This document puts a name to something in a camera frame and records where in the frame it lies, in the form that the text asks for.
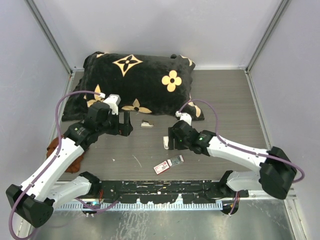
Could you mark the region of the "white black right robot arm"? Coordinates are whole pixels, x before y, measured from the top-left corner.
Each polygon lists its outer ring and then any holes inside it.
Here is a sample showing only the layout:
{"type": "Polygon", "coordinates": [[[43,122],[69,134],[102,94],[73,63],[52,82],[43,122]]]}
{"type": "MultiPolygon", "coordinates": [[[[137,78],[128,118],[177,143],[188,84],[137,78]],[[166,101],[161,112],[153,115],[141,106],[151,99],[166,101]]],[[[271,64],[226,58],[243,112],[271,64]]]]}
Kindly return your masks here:
{"type": "Polygon", "coordinates": [[[229,170],[223,175],[219,183],[224,193],[258,190],[284,200],[298,171],[279,147],[273,146],[270,150],[249,147],[209,130],[198,132],[183,120],[168,128],[168,148],[190,150],[198,155],[221,158],[246,167],[246,172],[229,170]]]}

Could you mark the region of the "red white staple box sleeve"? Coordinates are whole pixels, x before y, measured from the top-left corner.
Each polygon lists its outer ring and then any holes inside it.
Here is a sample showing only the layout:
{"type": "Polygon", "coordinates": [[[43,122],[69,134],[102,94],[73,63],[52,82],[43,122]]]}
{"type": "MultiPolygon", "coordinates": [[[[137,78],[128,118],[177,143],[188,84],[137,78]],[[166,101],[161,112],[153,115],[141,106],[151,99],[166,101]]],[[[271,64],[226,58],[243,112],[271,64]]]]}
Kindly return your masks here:
{"type": "Polygon", "coordinates": [[[153,169],[157,175],[167,171],[170,168],[167,161],[163,161],[160,164],[156,165],[153,169]]]}

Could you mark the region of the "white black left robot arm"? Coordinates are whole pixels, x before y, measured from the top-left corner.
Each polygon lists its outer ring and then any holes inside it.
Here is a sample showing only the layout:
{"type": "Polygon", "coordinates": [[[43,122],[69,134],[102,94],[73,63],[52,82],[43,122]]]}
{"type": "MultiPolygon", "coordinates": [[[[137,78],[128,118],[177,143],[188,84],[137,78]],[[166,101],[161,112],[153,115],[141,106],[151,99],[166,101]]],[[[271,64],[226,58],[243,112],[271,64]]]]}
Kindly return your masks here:
{"type": "Polygon", "coordinates": [[[95,197],[101,190],[100,180],[83,172],[73,181],[53,189],[66,169],[81,157],[103,134],[128,136],[133,127],[126,112],[119,122],[120,97],[110,95],[93,103],[83,121],[70,125],[57,148],[21,185],[11,184],[5,194],[14,213],[33,227],[43,226],[55,209],[81,196],[95,197]]]}

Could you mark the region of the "staple box tray with staples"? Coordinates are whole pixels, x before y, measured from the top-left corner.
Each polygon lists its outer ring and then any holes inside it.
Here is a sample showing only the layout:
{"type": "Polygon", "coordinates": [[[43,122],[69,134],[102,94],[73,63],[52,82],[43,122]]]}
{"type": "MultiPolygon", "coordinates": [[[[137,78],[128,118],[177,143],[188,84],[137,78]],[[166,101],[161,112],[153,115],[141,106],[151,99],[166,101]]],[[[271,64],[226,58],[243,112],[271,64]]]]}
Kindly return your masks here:
{"type": "Polygon", "coordinates": [[[178,155],[178,156],[175,156],[175,157],[168,159],[167,162],[170,167],[173,167],[173,166],[184,163],[184,159],[183,159],[182,155],[178,155]]]}

